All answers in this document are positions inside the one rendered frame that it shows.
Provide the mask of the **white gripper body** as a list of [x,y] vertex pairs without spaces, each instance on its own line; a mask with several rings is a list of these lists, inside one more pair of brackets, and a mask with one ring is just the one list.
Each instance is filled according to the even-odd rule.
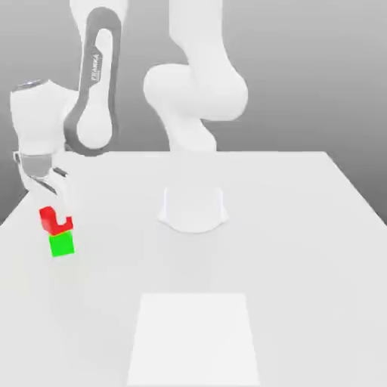
[[49,173],[44,178],[23,174],[23,184],[32,197],[36,208],[52,206],[55,209],[69,208],[69,182],[67,174]]

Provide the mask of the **small red cube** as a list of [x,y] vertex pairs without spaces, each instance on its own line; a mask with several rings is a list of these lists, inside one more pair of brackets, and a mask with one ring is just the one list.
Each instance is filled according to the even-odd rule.
[[63,224],[57,222],[57,215],[51,206],[43,207],[39,210],[42,227],[51,236],[62,234],[73,229],[73,220],[71,216],[66,217]]

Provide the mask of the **small green cube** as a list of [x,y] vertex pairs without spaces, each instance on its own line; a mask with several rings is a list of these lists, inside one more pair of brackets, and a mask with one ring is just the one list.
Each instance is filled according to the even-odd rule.
[[75,252],[73,244],[73,234],[71,230],[64,231],[61,234],[49,235],[49,244],[51,248],[51,255],[59,257],[73,254]]

